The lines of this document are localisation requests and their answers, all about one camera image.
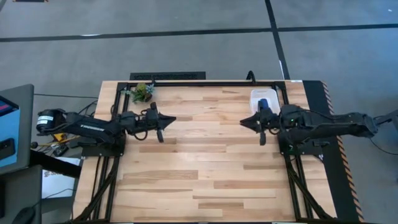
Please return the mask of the grey stand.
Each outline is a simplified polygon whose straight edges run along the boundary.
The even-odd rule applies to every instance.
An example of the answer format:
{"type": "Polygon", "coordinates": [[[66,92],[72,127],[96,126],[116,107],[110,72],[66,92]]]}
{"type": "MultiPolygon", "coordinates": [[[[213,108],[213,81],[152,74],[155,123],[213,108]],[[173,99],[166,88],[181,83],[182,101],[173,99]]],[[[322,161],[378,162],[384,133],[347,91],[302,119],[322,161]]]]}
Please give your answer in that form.
{"type": "Polygon", "coordinates": [[[386,115],[378,116],[374,118],[374,122],[377,126],[384,123],[392,123],[398,132],[398,110],[394,110],[386,115]]]}

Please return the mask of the small succulent plant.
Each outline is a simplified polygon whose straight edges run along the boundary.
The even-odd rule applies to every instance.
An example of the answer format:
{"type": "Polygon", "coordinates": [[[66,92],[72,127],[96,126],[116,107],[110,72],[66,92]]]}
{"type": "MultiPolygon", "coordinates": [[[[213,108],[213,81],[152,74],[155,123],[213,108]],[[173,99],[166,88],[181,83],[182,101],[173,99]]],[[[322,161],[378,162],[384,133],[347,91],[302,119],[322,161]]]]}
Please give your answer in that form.
{"type": "Polygon", "coordinates": [[[133,103],[149,102],[153,97],[154,84],[138,83],[133,90],[123,90],[121,93],[128,95],[133,103]]]}

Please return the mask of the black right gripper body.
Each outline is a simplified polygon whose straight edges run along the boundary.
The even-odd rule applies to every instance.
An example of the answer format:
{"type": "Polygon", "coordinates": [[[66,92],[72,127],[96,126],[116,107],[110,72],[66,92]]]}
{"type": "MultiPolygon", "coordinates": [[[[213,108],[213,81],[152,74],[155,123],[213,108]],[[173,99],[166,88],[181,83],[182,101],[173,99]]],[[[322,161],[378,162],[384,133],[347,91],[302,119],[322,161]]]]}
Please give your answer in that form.
{"type": "Polygon", "coordinates": [[[259,123],[259,133],[260,133],[260,145],[264,146],[266,144],[266,134],[265,131],[268,130],[271,134],[276,135],[280,133],[280,118],[279,115],[274,113],[274,119],[268,124],[264,125],[259,123]]]}

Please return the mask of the black hazard striped floor mat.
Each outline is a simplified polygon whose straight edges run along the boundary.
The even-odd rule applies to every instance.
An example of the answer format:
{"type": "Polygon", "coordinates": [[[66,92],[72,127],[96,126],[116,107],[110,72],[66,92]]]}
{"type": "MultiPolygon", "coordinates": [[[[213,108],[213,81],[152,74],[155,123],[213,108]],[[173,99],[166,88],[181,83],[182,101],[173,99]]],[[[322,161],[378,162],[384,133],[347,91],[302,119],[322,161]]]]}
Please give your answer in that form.
{"type": "MultiPolygon", "coordinates": [[[[303,86],[311,110],[326,115],[334,114],[326,84],[307,80],[303,82],[303,86]]],[[[333,136],[325,141],[328,141],[329,145],[323,148],[323,164],[337,217],[344,221],[363,222],[364,217],[342,138],[333,136]]]]}

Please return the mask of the black support beam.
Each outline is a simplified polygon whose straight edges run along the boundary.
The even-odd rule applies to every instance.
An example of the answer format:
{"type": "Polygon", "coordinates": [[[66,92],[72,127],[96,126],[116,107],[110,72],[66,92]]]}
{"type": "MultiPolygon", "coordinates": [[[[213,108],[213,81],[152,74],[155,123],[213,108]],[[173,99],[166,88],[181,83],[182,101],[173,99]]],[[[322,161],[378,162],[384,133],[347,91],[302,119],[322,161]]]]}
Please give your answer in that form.
{"type": "Polygon", "coordinates": [[[79,178],[81,167],[57,158],[48,156],[42,152],[30,151],[29,167],[42,166],[43,169],[56,172],[68,177],[79,178]]]}

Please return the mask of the black aluminium table frame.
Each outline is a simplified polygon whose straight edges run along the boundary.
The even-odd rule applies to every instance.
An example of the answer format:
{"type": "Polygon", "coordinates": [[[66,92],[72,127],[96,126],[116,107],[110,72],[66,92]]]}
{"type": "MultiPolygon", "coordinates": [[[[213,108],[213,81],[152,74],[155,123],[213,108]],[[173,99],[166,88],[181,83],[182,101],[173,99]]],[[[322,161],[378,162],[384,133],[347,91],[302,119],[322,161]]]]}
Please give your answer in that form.
{"type": "Polygon", "coordinates": [[[176,81],[157,87],[164,131],[128,138],[119,162],[113,222],[292,221],[294,209],[277,138],[240,125],[252,86],[176,81]]]}

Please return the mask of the white plastic basket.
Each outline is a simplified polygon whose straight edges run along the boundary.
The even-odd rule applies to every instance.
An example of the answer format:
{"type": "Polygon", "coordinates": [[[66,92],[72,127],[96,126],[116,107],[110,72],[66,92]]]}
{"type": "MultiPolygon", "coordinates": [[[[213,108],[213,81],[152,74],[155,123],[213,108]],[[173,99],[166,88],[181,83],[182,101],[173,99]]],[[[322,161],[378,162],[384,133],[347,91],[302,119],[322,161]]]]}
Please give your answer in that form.
{"type": "Polygon", "coordinates": [[[254,115],[258,112],[258,103],[261,100],[266,100],[266,106],[271,109],[275,114],[280,113],[279,99],[277,97],[277,92],[270,88],[254,89],[250,94],[250,109],[251,114],[254,115]]]}

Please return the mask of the black floor vent grate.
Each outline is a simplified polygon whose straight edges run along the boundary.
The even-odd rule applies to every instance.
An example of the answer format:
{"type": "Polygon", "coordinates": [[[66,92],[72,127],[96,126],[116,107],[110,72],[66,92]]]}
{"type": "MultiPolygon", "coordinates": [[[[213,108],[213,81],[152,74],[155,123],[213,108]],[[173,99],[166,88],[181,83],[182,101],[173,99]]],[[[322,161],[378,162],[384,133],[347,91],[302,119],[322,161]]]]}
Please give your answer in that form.
{"type": "Polygon", "coordinates": [[[206,80],[206,72],[130,73],[130,80],[206,80]]]}

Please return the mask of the white paper sheet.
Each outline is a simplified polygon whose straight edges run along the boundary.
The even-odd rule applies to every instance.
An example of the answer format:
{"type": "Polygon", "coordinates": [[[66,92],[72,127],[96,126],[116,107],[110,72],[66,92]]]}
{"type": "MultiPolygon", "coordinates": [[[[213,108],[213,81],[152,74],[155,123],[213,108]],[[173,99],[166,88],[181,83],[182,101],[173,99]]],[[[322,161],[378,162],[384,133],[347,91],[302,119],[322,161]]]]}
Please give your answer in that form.
{"type": "Polygon", "coordinates": [[[77,178],[49,170],[42,171],[42,199],[71,197],[77,178]]]}

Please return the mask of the black computer mouse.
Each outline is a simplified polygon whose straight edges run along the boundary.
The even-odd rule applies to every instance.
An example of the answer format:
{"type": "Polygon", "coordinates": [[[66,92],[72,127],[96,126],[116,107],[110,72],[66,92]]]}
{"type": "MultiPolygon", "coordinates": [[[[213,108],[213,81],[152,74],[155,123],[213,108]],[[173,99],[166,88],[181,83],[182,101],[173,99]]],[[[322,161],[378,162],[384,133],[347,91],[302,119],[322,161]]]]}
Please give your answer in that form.
{"type": "Polygon", "coordinates": [[[11,224],[31,224],[34,217],[35,209],[33,207],[25,207],[18,212],[11,224]]]}

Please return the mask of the yellow tool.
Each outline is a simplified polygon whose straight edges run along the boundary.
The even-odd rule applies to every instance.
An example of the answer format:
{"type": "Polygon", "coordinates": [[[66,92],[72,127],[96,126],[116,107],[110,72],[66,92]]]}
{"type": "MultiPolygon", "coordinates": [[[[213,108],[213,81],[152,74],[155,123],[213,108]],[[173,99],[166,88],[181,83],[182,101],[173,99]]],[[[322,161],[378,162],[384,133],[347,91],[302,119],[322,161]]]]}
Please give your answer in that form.
{"type": "Polygon", "coordinates": [[[50,143],[40,144],[40,147],[64,144],[64,143],[70,142],[72,139],[78,138],[78,136],[76,136],[76,135],[73,135],[72,137],[68,137],[68,135],[65,133],[53,134],[52,137],[53,137],[53,141],[51,141],[50,143]]]}

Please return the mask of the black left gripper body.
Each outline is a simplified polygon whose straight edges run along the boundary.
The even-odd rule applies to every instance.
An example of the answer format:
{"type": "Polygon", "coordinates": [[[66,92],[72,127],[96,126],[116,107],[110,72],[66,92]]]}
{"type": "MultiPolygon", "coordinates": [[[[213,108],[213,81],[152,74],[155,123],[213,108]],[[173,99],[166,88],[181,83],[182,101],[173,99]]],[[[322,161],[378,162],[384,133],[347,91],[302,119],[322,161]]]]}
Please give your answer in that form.
{"type": "MultiPolygon", "coordinates": [[[[150,108],[151,108],[151,109],[156,109],[156,110],[157,110],[157,105],[156,105],[156,103],[155,103],[155,102],[151,103],[151,104],[150,104],[150,108]]],[[[149,125],[146,123],[146,117],[145,117],[145,115],[146,115],[146,110],[142,110],[142,111],[141,111],[141,116],[140,116],[139,119],[137,120],[137,127],[140,129],[139,133],[144,133],[144,137],[143,137],[143,138],[140,138],[140,137],[136,136],[136,139],[139,140],[139,141],[146,140],[146,139],[147,139],[147,136],[148,136],[148,132],[149,132],[149,131],[152,131],[152,130],[156,130],[158,142],[163,143],[163,142],[164,142],[164,137],[163,137],[163,135],[162,135],[162,129],[159,128],[159,120],[160,120],[159,117],[158,117],[158,123],[157,123],[156,126],[149,126],[149,125]]]]}

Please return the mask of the blue lit screen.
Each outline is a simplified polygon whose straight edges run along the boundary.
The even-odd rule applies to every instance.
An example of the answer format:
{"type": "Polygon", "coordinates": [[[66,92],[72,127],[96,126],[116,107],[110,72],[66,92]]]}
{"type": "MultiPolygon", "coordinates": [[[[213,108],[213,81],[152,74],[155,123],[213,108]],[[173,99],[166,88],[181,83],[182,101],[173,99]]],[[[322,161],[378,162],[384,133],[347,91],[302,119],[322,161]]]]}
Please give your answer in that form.
{"type": "Polygon", "coordinates": [[[19,106],[0,96],[0,168],[17,162],[19,106]]]}

